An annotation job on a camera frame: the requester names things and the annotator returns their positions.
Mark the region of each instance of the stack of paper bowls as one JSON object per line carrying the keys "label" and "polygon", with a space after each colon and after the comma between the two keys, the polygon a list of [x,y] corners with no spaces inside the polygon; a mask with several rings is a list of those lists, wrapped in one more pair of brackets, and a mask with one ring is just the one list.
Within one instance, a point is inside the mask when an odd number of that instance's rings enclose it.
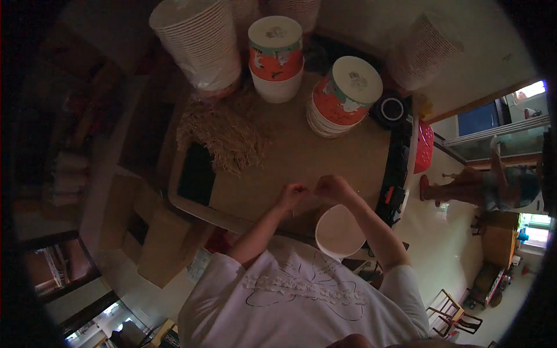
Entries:
{"label": "stack of paper bowls", "polygon": [[259,19],[248,31],[250,71],[257,93],[278,104],[292,99],[304,74],[302,28],[288,17]]}
{"label": "stack of paper bowls", "polygon": [[241,50],[248,48],[247,31],[251,24],[261,18],[259,0],[228,0],[232,18],[236,26],[238,46]]}
{"label": "stack of paper bowls", "polygon": [[294,19],[303,33],[309,33],[315,29],[321,0],[269,0],[268,7],[272,14]]}
{"label": "stack of paper bowls", "polygon": [[195,88],[219,91],[239,80],[240,55],[227,0],[164,0],[149,25]]}
{"label": "stack of paper bowls", "polygon": [[464,54],[451,23],[434,14],[420,16],[410,35],[387,58],[387,69],[402,88],[413,91],[430,82],[450,58]]}
{"label": "stack of paper bowls", "polygon": [[340,57],[315,85],[307,122],[318,135],[335,138],[360,123],[382,93],[383,82],[373,66],[361,58]]}

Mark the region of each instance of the hand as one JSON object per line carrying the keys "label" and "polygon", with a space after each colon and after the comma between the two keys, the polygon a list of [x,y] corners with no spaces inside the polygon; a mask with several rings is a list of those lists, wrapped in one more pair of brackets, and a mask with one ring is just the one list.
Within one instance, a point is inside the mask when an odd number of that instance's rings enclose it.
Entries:
{"label": "hand", "polygon": [[302,184],[288,184],[282,187],[282,191],[278,196],[275,207],[287,212],[293,210],[299,201],[311,194],[311,191]]}
{"label": "hand", "polygon": [[338,175],[326,175],[319,178],[314,194],[343,205],[346,205],[352,197],[357,196],[346,180]]}

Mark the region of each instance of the black round object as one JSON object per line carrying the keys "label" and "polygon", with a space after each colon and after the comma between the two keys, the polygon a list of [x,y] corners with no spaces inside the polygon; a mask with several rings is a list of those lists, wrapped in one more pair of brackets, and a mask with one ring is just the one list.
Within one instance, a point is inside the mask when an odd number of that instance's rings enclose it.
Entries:
{"label": "black round object", "polygon": [[381,127],[392,129],[404,122],[408,111],[408,105],[399,92],[385,90],[369,110],[369,115]]}

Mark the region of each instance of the wooden cabinet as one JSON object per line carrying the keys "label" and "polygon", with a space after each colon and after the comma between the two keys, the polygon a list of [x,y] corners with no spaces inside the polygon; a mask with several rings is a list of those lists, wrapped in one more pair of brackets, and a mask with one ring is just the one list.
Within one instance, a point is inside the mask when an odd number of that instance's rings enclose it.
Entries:
{"label": "wooden cabinet", "polygon": [[482,235],[483,260],[503,268],[509,268],[515,250],[519,214],[492,212],[483,217],[487,225]]}

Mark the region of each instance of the chair leg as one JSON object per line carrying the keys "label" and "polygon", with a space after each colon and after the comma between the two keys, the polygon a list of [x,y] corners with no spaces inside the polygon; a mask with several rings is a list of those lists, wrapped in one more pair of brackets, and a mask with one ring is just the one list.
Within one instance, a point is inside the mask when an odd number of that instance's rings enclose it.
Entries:
{"label": "chair leg", "polygon": [[448,335],[449,331],[451,330],[451,327],[453,326],[453,323],[450,320],[447,320],[445,318],[443,318],[442,316],[439,316],[439,319],[441,319],[445,324],[447,324],[447,328],[445,329],[444,332],[439,332],[436,328],[433,328],[435,330],[435,332],[441,336],[441,337],[445,337]]}
{"label": "chair leg", "polygon": [[461,330],[461,331],[464,331],[464,332],[468,332],[469,334],[475,334],[475,333],[478,331],[478,329],[479,329],[479,327],[477,327],[475,330],[467,330],[465,327],[462,327],[462,326],[460,326],[459,324],[456,324],[456,325],[455,325],[455,328],[456,328],[456,329],[459,329],[459,330]]}
{"label": "chair leg", "polygon": [[437,309],[435,309],[435,308],[433,308],[433,307],[428,307],[427,309],[432,310],[432,311],[434,311],[435,313],[439,313],[439,314],[441,314],[441,315],[444,315],[444,316],[446,316],[447,318],[450,318],[450,317],[451,317],[449,314],[443,313],[443,312],[441,312],[440,310],[437,310]]}
{"label": "chair leg", "polygon": [[465,317],[468,317],[468,318],[472,318],[472,319],[476,319],[476,320],[479,321],[480,323],[483,322],[483,319],[478,318],[478,317],[474,317],[473,315],[470,315],[470,314],[468,314],[468,313],[466,313],[466,312],[464,312],[464,313],[462,314],[462,316],[465,316]]}

